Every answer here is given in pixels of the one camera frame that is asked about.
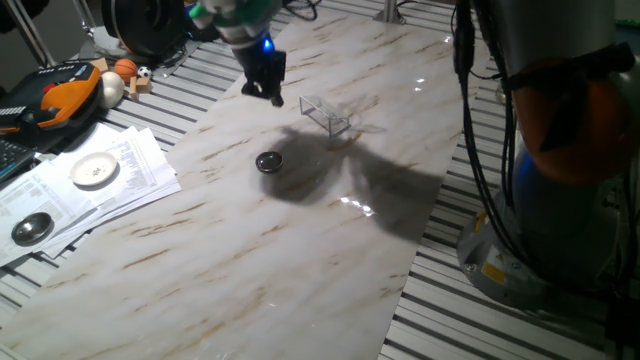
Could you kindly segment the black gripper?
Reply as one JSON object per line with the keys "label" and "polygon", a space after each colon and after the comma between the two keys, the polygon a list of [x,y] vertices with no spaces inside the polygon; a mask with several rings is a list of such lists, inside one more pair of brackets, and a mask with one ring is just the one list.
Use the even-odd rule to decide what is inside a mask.
{"label": "black gripper", "polygon": [[281,83],[285,77],[286,53],[276,49],[271,35],[263,33],[250,45],[234,48],[233,54],[246,78],[241,93],[265,98],[263,90],[266,90],[271,104],[281,108],[284,105]]}

